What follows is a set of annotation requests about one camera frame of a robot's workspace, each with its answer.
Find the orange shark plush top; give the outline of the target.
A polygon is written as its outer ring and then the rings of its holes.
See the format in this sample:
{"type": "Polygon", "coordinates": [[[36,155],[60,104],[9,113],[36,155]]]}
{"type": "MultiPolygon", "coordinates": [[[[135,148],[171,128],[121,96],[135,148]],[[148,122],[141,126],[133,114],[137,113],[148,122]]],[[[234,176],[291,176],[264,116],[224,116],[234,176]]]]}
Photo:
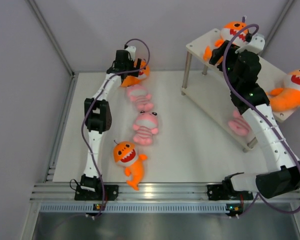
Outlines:
{"type": "Polygon", "coordinates": [[[140,63],[140,67],[142,68],[137,76],[128,75],[120,85],[121,87],[128,87],[136,84],[140,84],[142,81],[147,79],[150,75],[150,67],[149,65],[146,65],[146,60],[143,59],[140,63]]]}

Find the pink striped plush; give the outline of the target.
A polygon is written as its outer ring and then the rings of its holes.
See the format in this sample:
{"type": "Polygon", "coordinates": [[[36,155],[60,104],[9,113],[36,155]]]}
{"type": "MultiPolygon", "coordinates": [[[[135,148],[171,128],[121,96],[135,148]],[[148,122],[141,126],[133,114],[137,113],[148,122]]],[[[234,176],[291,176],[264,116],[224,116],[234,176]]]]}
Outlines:
{"type": "Polygon", "coordinates": [[[140,111],[133,125],[135,134],[133,141],[142,146],[149,146],[153,143],[153,135],[159,132],[158,114],[151,111],[140,111]]]}
{"type": "Polygon", "coordinates": [[[126,95],[134,103],[138,111],[149,112],[154,108],[152,94],[149,93],[146,87],[140,84],[128,86],[126,88],[126,95]]]}

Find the orange shark plush front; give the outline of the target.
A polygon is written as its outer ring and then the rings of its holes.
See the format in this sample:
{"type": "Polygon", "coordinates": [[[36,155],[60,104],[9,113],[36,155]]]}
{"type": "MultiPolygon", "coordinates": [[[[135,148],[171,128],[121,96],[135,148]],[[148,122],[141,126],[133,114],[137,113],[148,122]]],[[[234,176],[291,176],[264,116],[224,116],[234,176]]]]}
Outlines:
{"type": "Polygon", "coordinates": [[[114,162],[124,168],[124,174],[128,179],[126,183],[135,191],[139,191],[139,183],[145,176],[144,161],[147,155],[138,153],[136,145],[130,141],[116,143],[113,149],[114,162]]]}

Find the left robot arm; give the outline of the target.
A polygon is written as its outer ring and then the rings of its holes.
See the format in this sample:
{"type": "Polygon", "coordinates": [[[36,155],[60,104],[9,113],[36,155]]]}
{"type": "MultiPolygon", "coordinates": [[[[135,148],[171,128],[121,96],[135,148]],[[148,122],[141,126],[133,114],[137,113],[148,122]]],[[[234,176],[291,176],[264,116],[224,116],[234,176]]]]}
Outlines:
{"type": "Polygon", "coordinates": [[[84,100],[81,135],[88,153],[80,187],[92,200],[99,199],[103,194],[102,170],[98,167],[98,160],[106,133],[112,125],[109,100],[128,76],[139,76],[143,67],[142,59],[136,59],[136,51],[136,47],[127,45],[117,50],[100,88],[91,98],[84,100]]]}

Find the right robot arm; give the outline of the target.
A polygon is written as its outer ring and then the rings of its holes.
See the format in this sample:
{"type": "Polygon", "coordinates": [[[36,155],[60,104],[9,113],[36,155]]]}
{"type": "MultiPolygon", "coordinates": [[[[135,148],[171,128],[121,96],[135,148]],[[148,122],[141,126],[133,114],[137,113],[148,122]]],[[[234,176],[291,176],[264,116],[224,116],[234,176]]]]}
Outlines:
{"type": "Polygon", "coordinates": [[[261,71],[260,58],[251,50],[234,46],[234,41],[249,28],[239,30],[231,40],[212,51],[209,60],[216,65],[230,90],[230,98],[243,119],[249,124],[266,160],[264,173],[236,173],[227,176],[223,186],[225,196],[236,198],[242,191],[258,192],[270,199],[300,188],[300,160],[286,142],[270,106],[265,91],[257,84],[261,71]]]}

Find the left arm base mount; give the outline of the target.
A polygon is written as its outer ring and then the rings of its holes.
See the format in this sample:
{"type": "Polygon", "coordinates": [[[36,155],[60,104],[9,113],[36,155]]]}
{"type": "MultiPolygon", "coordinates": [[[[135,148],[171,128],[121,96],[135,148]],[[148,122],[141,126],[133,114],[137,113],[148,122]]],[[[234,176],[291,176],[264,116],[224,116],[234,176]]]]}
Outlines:
{"type": "Polygon", "coordinates": [[[102,186],[99,185],[97,190],[92,190],[89,187],[77,186],[75,190],[75,201],[101,201],[104,196],[105,201],[114,201],[119,195],[119,186],[115,184],[106,184],[104,186],[105,193],[102,186]]]}

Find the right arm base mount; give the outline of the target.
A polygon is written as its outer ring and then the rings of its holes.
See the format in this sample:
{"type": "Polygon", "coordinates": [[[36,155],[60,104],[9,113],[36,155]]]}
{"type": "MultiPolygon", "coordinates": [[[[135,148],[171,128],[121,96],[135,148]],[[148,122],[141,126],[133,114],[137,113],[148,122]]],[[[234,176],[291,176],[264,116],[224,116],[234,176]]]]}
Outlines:
{"type": "Polygon", "coordinates": [[[209,184],[207,185],[207,196],[210,201],[221,200],[253,200],[253,194],[248,191],[234,191],[226,188],[222,184],[209,184]]]}

